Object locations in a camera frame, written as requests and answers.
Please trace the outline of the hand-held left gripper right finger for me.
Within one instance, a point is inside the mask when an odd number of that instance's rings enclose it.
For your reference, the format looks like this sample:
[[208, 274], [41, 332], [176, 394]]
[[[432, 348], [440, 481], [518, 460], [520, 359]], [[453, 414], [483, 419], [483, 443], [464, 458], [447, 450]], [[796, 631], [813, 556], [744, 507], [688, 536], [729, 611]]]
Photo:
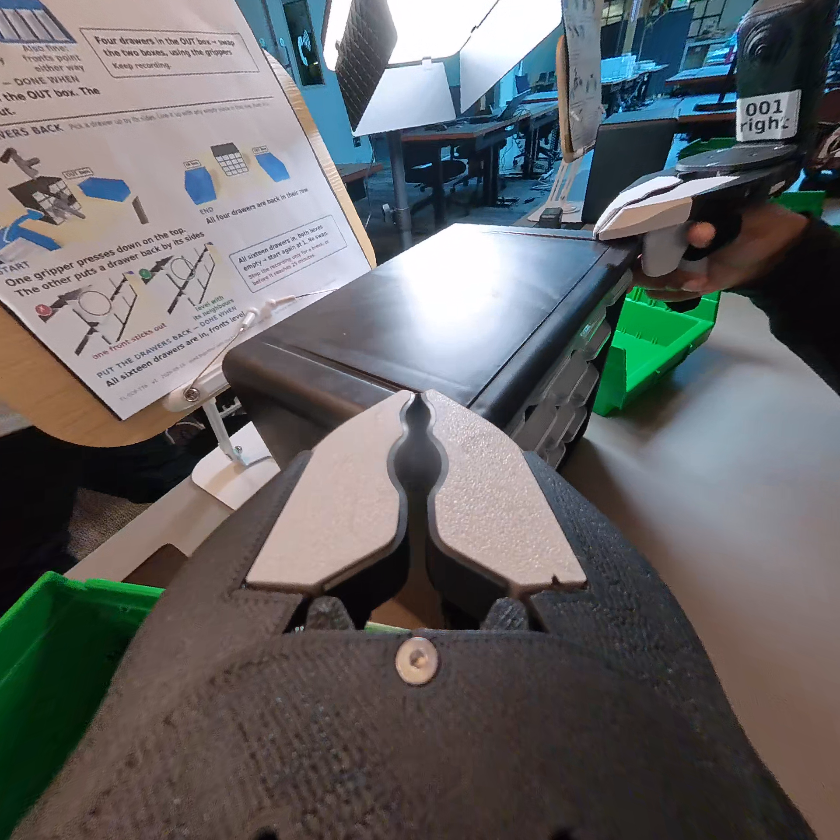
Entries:
[[587, 577], [520, 447], [437, 391], [420, 395], [439, 458], [427, 497], [427, 571], [456, 621], [480, 624], [494, 603], [576, 592]]

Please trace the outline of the grey light stand pole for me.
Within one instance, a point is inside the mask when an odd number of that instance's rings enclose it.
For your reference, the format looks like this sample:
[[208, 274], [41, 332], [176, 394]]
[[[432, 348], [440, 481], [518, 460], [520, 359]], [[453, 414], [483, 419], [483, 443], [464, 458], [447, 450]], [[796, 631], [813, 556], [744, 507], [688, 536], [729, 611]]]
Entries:
[[401, 251], [406, 251], [413, 246], [413, 228], [406, 187], [402, 132], [399, 129], [389, 131], [385, 137], [393, 183], [392, 218], [400, 239]]

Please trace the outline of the printed instruction sheet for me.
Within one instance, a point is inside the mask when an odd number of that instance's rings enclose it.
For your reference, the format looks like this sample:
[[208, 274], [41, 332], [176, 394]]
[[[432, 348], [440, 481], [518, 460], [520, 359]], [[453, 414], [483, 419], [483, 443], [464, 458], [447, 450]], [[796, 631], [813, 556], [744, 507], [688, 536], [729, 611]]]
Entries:
[[1, 8], [2, 305], [112, 415], [369, 270], [236, 2]]

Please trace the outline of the set of clear cabinet drawers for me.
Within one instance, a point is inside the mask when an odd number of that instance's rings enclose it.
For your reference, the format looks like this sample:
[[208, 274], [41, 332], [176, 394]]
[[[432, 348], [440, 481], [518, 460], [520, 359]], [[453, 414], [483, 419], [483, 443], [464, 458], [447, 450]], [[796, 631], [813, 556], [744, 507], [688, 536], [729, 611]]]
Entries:
[[631, 279], [628, 269], [566, 348], [553, 353], [548, 371], [505, 428], [522, 451], [533, 452], [553, 469], [562, 466], [585, 431]]

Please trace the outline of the black drawer cabinet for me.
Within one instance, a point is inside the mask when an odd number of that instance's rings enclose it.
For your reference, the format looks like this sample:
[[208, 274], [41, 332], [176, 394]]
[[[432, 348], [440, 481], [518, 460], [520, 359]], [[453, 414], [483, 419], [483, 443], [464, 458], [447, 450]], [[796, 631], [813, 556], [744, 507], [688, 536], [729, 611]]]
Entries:
[[437, 391], [503, 433], [639, 252], [574, 230], [454, 224], [227, 353], [280, 468], [399, 391]]

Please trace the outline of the black office chair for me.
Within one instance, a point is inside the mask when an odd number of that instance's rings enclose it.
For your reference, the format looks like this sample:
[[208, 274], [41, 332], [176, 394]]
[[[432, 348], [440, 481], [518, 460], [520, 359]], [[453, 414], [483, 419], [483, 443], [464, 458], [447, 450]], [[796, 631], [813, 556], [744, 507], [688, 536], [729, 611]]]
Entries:
[[429, 195], [410, 203], [412, 216], [426, 207], [432, 207], [435, 228], [447, 223], [447, 201], [454, 196], [459, 185], [470, 180], [469, 163], [465, 160], [445, 159], [437, 143], [402, 142], [402, 159], [407, 185], [418, 186], [421, 193]]

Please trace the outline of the person's right hand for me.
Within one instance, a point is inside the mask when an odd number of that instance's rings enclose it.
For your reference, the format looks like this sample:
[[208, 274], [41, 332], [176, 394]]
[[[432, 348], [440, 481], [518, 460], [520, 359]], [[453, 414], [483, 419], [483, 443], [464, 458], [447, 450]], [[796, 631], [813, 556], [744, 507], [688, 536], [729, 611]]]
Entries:
[[802, 238], [811, 219], [776, 203], [751, 206], [742, 214], [738, 237], [716, 250], [700, 269], [677, 268], [651, 277], [641, 267], [633, 284], [656, 300], [690, 301], [747, 285], [769, 273]]

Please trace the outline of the green plastic bin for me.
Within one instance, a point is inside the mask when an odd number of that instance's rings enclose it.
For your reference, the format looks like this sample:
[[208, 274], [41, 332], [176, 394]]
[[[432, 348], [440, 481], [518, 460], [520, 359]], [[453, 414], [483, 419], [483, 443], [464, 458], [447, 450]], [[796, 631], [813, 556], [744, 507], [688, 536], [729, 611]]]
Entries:
[[626, 294], [605, 359], [594, 413], [619, 413], [664, 378], [709, 337], [718, 317], [720, 292], [687, 311], [651, 299], [643, 289]]
[[78, 745], [162, 593], [47, 572], [2, 616], [2, 839]]
[[809, 218], [821, 219], [823, 217], [826, 192], [823, 190], [814, 191], [786, 191], [783, 192], [775, 202], [793, 213], [805, 215]]

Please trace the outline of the long dark office desk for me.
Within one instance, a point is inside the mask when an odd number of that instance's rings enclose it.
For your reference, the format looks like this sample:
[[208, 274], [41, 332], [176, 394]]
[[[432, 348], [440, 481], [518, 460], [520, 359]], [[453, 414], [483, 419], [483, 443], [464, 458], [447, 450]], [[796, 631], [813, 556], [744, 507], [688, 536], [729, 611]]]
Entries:
[[438, 128], [407, 129], [402, 141], [436, 143], [445, 159], [469, 163], [470, 180], [478, 182], [479, 207], [506, 207], [511, 200], [501, 196], [501, 153], [510, 140], [524, 141], [519, 176], [526, 181], [536, 176], [539, 141], [559, 125], [555, 101], [525, 101], [508, 119], [488, 122], [458, 121]]

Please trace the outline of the white board stand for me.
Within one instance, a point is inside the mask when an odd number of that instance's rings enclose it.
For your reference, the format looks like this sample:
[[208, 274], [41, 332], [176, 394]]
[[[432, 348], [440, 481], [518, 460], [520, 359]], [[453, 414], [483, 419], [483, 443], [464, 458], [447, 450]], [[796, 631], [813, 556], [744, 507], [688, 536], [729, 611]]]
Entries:
[[192, 482], [227, 508], [235, 511], [280, 473], [276, 461], [252, 423], [230, 435], [224, 424], [240, 407], [238, 400], [220, 411], [217, 397], [228, 388], [219, 362], [201, 373], [194, 382], [170, 392], [161, 402], [171, 413], [200, 410], [204, 413], [217, 446], [192, 471]]

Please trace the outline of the wooden sheet board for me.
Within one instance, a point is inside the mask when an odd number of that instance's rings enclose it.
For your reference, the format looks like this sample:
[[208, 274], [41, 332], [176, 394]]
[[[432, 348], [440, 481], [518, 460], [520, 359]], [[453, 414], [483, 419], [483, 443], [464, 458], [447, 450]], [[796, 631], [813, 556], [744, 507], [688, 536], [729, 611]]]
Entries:
[[[277, 59], [267, 51], [264, 54], [348, 219], [369, 269], [375, 268], [370, 238], [300, 89]], [[180, 385], [173, 393], [121, 420], [6, 311], [2, 312], [1, 333], [2, 403], [44, 433], [74, 445], [104, 448], [139, 443], [164, 432], [199, 408], [209, 414], [215, 408], [216, 397], [228, 389], [221, 361], [216, 360], [195, 383]]]

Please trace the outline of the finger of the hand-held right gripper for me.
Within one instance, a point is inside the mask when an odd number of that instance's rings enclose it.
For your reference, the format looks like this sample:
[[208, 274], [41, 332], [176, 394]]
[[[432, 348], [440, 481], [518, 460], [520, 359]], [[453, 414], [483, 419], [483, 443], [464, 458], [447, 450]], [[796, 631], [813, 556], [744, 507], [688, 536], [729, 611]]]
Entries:
[[687, 185], [682, 187], [680, 192], [684, 196], [690, 196], [690, 208], [666, 208], [664, 212], [649, 212], [635, 206], [620, 212], [607, 212], [605, 209], [595, 222], [593, 236], [598, 240], [612, 240], [645, 235], [683, 224], [689, 219], [696, 196], [720, 189], [735, 180], [734, 175], [717, 175], [686, 181]]
[[621, 191], [607, 207], [607, 212], [620, 212], [628, 207], [642, 207], [649, 212], [664, 212], [666, 208], [690, 208], [690, 196], [680, 190], [687, 182], [675, 172], [663, 171], [641, 178]]

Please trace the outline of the small wooden instruction board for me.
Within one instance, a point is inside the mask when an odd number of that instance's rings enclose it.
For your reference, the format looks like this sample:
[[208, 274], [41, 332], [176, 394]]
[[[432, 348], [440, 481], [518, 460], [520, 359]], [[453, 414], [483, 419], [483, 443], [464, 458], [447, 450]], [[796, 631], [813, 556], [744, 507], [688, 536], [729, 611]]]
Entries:
[[562, 1], [556, 55], [560, 142], [570, 164], [594, 148], [601, 126], [603, 1]]

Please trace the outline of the pale small board stand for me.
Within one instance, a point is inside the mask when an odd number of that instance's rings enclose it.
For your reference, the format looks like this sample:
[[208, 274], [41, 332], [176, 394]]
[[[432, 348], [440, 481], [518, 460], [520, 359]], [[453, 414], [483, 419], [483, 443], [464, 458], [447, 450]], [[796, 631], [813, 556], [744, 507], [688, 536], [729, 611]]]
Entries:
[[562, 160], [550, 188], [548, 199], [537, 209], [531, 211], [527, 216], [529, 222], [536, 224], [542, 209], [546, 206], [562, 206], [564, 214], [572, 214], [576, 211], [578, 206], [576, 203], [570, 203], [569, 195], [583, 159], [582, 156], [579, 156], [572, 161]]

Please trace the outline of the dark grey cabinet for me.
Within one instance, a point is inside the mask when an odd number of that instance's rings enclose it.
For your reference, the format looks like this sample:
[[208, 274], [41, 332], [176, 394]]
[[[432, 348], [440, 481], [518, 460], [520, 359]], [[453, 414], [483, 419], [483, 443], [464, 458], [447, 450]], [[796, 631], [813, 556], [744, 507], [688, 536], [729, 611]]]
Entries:
[[677, 118], [643, 119], [600, 127], [581, 211], [583, 225], [593, 225], [636, 180], [665, 168], [677, 124]]

